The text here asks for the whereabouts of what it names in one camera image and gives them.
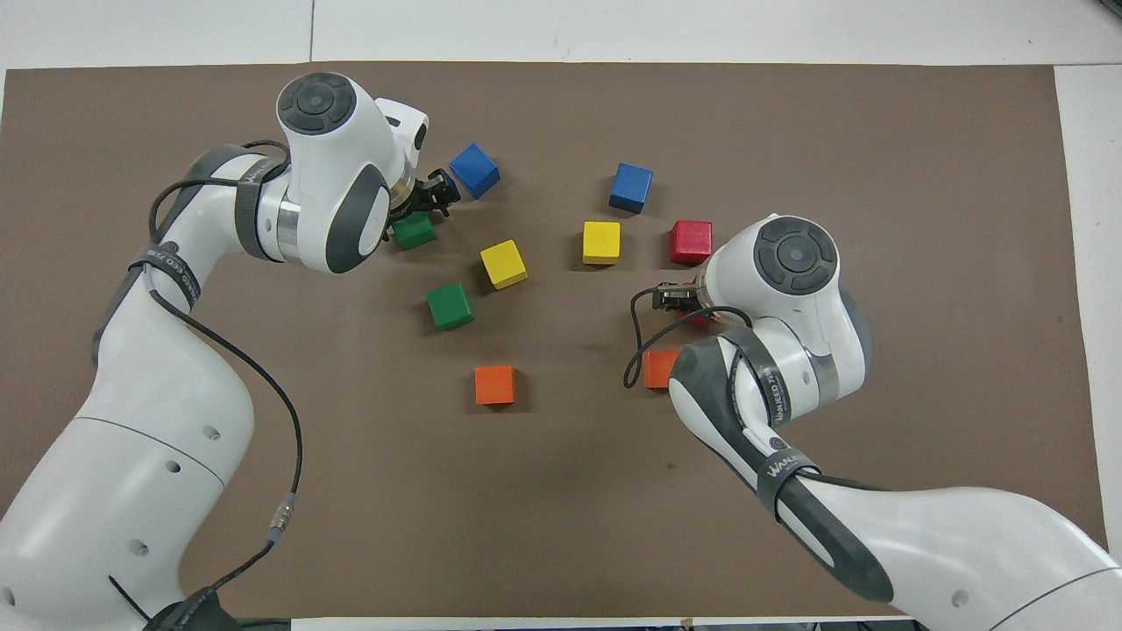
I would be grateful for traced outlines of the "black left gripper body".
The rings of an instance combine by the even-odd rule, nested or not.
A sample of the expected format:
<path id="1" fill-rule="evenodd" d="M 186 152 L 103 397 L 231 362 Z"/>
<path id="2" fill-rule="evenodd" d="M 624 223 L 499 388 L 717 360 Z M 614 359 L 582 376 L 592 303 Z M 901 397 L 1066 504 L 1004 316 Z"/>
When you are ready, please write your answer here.
<path id="1" fill-rule="evenodd" d="M 427 180 L 417 181 L 410 192 L 410 211 L 429 211 L 434 200 L 453 200 L 453 204 L 462 200 L 454 179 L 444 168 L 430 173 Z"/>

